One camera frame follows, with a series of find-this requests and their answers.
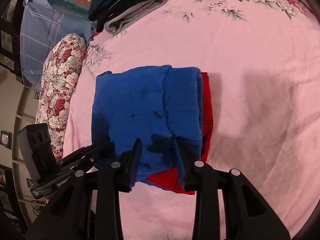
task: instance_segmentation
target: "folded blue sweater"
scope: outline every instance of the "folded blue sweater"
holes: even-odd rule
[[[174,166],[173,135],[200,158],[202,147],[202,77],[198,68],[145,66],[96,79],[92,106],[92,143],[109,137],[115,155],[104,167],[142,140],[137,181]]]

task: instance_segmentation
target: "red garment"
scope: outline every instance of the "red garment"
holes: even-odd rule
[[[202,126],[202,149],[200,160],[206,162],[211,135],[213,132],[213,116],[211,105],[211,94],[209,85],[208,73],[202,72],[203,81],[203,126]],[[169,170],[161,171],[146,178],[147,181],[160,186],[161,188],[173,191],[175,193],[183,193],[188,195],[194,195],[195,192],[186,192],[180,185],[178,178],[178,171],[176,167],[172,167]]]

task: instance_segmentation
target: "bed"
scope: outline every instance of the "bed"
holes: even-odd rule
[[[86,51],[63,155],[91,144],[95,79],[146,65],[209,74],[214,132],[208,163],[240,169],[290,232],[319,201],[320,25],[299,0],[166,0]],[[120,195],[125,239],[191,239],[195,196],[137,183]],[[221,208],[221,237],[225,230]]]

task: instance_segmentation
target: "gray fabric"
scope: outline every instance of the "gray fabric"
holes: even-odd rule
[[[104,29],[111,34],[118,34],[131,24],[135,23],[150,12],[160,8],[165,0],[150,0],[131,7],[118,17],[113,18],[104,25]]]

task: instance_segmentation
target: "floral pillow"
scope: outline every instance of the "floral pillow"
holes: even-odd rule
[[[68,34],[44,62],[36,123],[47,123],[56,160],[63,154],[63,141],[71,96],[81,73],[86,44],[77,34]]]

